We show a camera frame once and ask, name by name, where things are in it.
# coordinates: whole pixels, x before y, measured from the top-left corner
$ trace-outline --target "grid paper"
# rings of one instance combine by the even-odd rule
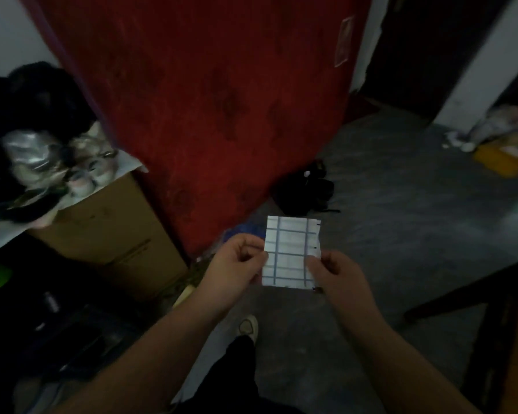
[[[312,289],[315,283],[305,266],[305,256],[320,257],[320,221],[317,219],[268,216],[264,249],[264,286]]]

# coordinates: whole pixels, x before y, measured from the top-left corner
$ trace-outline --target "dark doorway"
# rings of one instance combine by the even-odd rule
[[[361,93],[434,118],[508,0],[390,0]]]

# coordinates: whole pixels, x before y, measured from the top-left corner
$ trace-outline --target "wooden furniture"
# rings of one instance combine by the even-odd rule
[[[487,304],[462,393],[485,414],[518,414],[518,263],[404,315],[408,322]]]

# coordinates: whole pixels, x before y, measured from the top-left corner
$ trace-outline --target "forearm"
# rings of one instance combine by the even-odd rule
[[[380,317],[345,330],[389,413],[479,414],[418,351]]]
[[[190,296],[54,414],[152,414],[179,391],[219,315]]]

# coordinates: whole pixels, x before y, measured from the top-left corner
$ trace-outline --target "white wall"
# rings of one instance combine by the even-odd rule
[[[355,64],[355,71],[353,72],[350,91],[359,90],[365,83],[366,68],[370,64],[374,49],[382,34],[382,21],[388,10],[388,2],[389,0],[372,0],[361,47],[359,48],[359,55],[357,56],[357,63]]]
[[[518,0],[511,0],[434,123],[469,132],[518,75]]]
[[[37,61],[58,64],[20,1],[0,0],[0,76]]]

